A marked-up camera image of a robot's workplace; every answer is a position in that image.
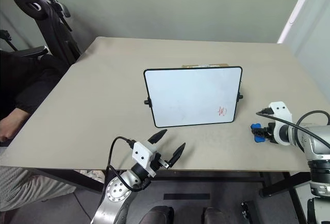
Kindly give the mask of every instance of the table leg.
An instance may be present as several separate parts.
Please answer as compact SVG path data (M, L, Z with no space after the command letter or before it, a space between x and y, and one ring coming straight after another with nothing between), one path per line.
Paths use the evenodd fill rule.
M78 188L86 189L95 193L101 193L103 184L91 179L75 170L61 170L61 169L40 169L40 168L27 168L35 174L43 175L57 181L73 185Z
M293 176L285 178L284 180L278 181L275 184L264 187L260 190L259 194L261 197L271 197L275 194L286 192L293 189L295 186L308 182L310 180L310 173L301 172Z

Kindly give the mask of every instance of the floor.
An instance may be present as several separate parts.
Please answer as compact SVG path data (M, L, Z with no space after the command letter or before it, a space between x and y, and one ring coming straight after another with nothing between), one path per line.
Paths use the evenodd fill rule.
M281 174L272 174L272 181L281 179ZM130 206L127 224L138 224L143 215L157 205L172 206L175 224L201 223L204 207L221 209L228 223L249 223L242 217L240 203L254 200L262 223L298 224L290 195L282 193L270 198L260 198L261 183L220 182L166 182L154 181L140 192ZM209 200L163 200L165 193L210 193ZM87 213L93 217L100 195L77 190L76 196ZM16 211L10 224L81 224L90 223L73 194L36 202Z

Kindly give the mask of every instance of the gray wall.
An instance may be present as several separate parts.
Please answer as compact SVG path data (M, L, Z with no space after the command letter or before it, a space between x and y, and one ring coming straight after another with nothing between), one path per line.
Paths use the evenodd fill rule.
M97 36L275 43L297 0L59 0L82 50ZM17 14L1 0L8 17ZM15 26L41 43L31 22Z
M330 101L329 23L330 0L306 0L284 43L290 46Z

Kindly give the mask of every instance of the whiteboard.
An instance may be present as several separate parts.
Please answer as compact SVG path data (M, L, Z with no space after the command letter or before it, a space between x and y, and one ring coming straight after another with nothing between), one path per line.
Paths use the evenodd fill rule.
M155 126L234 121L242 68L166 68L144 71Z

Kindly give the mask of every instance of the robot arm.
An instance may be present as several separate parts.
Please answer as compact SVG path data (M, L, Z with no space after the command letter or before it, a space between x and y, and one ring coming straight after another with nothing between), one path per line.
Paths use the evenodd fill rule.
M316 112L321 112L328 117L327 125L308 124L302 126L305 131L295 131L295 128L288 124L288 122L292 123L292 115L286 105L281 101L272 102L268 108L257 114L272 119L280 118L283 122L275 120L265 128L262 128L260 124L251 125L256 142L267 139L272 143L285 146L299 146L305 153L310 168L311 193L318 197L308 202L308 223L315 224L330 220L328 215L330 210L330 116L324 111L314 111L303 117Z
M91 224L125 224L129 206L136 197L137 192L145 189L150 184L149 178L155 177L156 171L160 167L163 166L168 169L180 158L185 143L173 153L170 161L161 159L160 153L152 146L162 138L166 131L162 130L154 134L148 140L149 143L145 144L126 139L133 149L132 158L137 163L120 176L117 175L109 182L105 182L107 187L105 187L102 194L103 200Z

